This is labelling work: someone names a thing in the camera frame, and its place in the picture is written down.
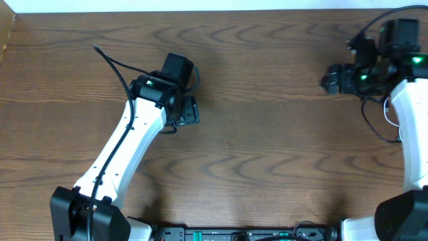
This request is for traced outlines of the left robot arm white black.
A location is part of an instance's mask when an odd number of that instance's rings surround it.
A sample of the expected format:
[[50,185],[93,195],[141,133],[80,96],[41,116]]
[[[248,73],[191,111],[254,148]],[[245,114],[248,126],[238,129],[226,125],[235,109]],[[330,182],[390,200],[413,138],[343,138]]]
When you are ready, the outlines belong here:
[[50,199],[55,240],[149,240],[151,225],[121,211],[128,186],[153,139],[171,127],[199,122],[194,70],[153,71],[133,80],[120,122],[89,170],[73,188]]

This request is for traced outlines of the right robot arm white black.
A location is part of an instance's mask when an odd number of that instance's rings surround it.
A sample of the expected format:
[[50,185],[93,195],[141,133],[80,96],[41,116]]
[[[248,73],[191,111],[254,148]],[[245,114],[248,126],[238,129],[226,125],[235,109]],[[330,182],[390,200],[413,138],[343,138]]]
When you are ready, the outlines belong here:
[[403,148],[403,193],[372,216],[342,221],[342,240],[427,239],[427,55],[399,54],[367,65],[333,64],[322,77],[329,94],[384,96],[397,115]]

